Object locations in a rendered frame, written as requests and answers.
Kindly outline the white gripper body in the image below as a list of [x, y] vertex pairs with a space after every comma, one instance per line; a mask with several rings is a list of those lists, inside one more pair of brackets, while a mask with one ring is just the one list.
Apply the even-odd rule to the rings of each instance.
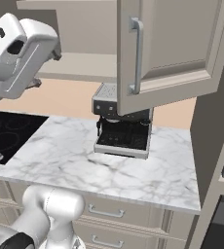
[[0, 98], [19, 98], [52, 57], [57, 42], [55, 30], [43, 22], [0, 18]]

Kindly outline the beige cabinet door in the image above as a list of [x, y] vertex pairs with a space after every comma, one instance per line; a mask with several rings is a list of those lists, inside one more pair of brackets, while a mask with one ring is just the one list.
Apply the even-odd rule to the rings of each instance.
[[[139, 94], [136, 31], [143, 22]], [[121, 115], [217, 91], [224, 67], [224, 0], [117, 0], [117, 99]]]

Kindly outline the beige tall oven cabinet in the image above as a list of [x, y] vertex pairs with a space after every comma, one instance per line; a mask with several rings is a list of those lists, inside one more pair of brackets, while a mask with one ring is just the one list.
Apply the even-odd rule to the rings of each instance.
[[194, 218], [186, 249], [201, 249], [217, 202], [224, 196], [224, 68], [217, 92], [197, 98], [190, 131], [201, 213]]

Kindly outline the black hob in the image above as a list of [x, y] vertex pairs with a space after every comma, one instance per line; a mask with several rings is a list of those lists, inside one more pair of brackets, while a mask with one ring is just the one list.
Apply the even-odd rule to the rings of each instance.
[[6, 164], [47, 119], [0, 111], [0, 164]]

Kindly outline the silver black coffee machine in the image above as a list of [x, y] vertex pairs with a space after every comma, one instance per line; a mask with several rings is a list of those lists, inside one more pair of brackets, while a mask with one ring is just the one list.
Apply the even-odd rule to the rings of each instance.
[[96, 153], [146, 160], [152, 131], [153, 109], [119, 116], [117, 86], [102, 83], [92, 98], [92, 111], [99, 116], [96, 122]]

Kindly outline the beige drawer front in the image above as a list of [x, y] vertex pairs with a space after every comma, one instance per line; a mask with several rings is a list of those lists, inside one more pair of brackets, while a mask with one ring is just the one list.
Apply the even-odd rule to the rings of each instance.
[[123, 240], [122, 249], [164, 249], [165, 241], [157, 237], [136, 235], [135, 233], [124, 232], [116, 229], [108, 229], [101, 226], [92, 226], [85, 223], [76, 222], [74, 230], [85, 242], [87, 249], [113, 249], [94, 244], [91, 235], [95, 234], [100, 240], [117, 241]]
[[[108, 198], [85, 196], [86, 208], [84, 215], [93, 217], [101, 222], [117, 224], [122, 226], [143, 227], [153, 230], [162, 228], [164, 211], [152, 207], [149, 204], [141, 205]], [[104, 215], [97, 215], [89, 212], [89, 204], [93, 204], [96, 210], [117, 213], [118, 209], [125, 210], [122, 218], [113, 218]]]

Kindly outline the beige wall cabinet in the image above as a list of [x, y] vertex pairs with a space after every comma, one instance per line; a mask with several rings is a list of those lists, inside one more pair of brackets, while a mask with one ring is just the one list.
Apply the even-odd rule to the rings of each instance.
[[114, 83], [117, 77], [117, 0], [19, 0], [20, 10], [54, 18], [61, 59], [40, 78]]

